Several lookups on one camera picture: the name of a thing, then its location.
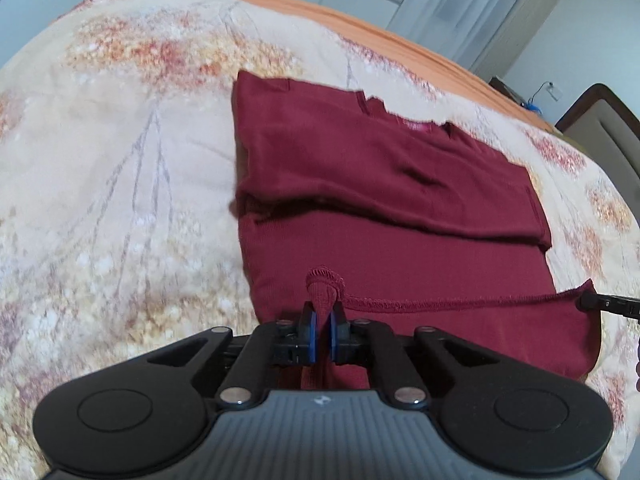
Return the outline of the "dark red long-sleeve shirt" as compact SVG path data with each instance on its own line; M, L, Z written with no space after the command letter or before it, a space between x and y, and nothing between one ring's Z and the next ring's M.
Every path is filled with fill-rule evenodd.
M232 90L244 271L260 322L305 302L396 333L427 325L572 379L601 321L558 292L527 170L445 122L360 91L239 73Z

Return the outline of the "brown padded headboard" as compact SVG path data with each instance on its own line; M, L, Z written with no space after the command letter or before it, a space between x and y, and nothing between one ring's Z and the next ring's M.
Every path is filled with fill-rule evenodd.
M605 84L593 84L555 124L608 175L639 215L639 118Z

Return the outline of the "floral beige quilt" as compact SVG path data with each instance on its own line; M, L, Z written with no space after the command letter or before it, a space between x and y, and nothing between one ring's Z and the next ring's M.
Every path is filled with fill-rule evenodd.
M439 89L317 22L242 0L85 0L1 71L1 474L62 382L256 318L241 272L231 87L240 70L361 90L454 122L524 166L557 290L639 292L639 227L556 134Z

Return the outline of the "dark wooden nightstand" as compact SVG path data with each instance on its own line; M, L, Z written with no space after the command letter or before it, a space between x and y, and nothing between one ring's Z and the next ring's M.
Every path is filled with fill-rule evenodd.
M490 78L490 81L488 82L488 84L491 86L491 88L493 88L496 91L498 91L500 94L505 96L507 99L509 99L509 100L515 102L516 104L518 104L518 106L523 107L526 110L529 110L530 112L535 112L535 113L539 112L539 108L536 107L535 104L533 104L533 103L527 101L526 99L524 99L522 96L520 96L518 94L518 92L516 92L511 87L509 87L500 78L498 78L496 76L492 76Z

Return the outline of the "orange bed sheet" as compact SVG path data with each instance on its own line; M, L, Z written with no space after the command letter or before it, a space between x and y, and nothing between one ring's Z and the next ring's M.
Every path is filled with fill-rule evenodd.
M283 14L300 16L337 32L342 37L367 47L384 58L408 68L411 73L435 87L463 96L497 112L518 118L551 134L559 130L536 114L508 100L494 88L465 68L427 48L415 44L381 27L303 0L242 0Z

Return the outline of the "beige side curtain right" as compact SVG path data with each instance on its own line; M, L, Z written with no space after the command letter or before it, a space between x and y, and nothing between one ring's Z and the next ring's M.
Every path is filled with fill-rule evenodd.
M484 81L504 76L560 0L516 0L474 62L471 72Z

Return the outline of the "white sheer curtain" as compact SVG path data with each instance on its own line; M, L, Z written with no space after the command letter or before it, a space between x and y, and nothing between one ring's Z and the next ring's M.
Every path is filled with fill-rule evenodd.
M470 67L516 0L321 0Z

